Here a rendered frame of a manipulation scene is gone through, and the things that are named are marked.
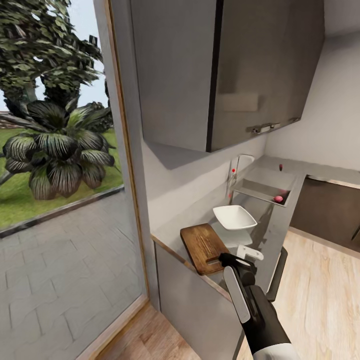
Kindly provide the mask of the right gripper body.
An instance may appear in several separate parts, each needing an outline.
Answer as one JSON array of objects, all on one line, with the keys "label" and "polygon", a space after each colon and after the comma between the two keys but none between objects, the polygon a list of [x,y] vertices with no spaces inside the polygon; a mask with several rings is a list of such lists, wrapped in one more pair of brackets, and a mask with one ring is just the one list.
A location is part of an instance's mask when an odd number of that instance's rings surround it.
[{"label": "right gripper body", "polygon": [[[229,253],[224,253],[224,256],[223,256],[223,259],[222,259],[222,267],[226,267],[228,266],[231,262],[233,262],[233,260],[235,259],[240,259],[240,257],[236,256],[236,255],[232,255],[232,254],[229,254]],[[240,260],[243,260],[243,259],[240,259]],[[250,262],[250,261],[247,261],[247,260],[243,260],[244,262],[248,263],[249,265],[252,266],[252,269],[254,271],[255,269],[255,264],[253,262]]]}]

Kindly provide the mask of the cutting board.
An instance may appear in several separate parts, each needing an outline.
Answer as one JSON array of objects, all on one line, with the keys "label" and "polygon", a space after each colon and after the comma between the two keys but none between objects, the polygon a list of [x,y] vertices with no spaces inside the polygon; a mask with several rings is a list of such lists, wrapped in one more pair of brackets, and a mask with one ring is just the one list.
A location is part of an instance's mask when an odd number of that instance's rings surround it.
[{"label": "cutting board", "polygon": [[222,261],[207,264],[220,259],[221,254],[231,254],[209,223],[182,228],[180,234],[199,276],[224,270]]}]

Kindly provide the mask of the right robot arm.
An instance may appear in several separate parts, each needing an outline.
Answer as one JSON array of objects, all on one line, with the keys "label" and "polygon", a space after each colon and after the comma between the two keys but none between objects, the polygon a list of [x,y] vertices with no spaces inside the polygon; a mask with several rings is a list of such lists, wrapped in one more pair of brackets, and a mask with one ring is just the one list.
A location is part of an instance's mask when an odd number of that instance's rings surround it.
[{"label": "right robot arm", "polygon": [[301,360],[281,325],[274,305],[256,284],[258,250],[239,244],[236,255],[221,253],[223,279],[253,356],[253,360]]}]

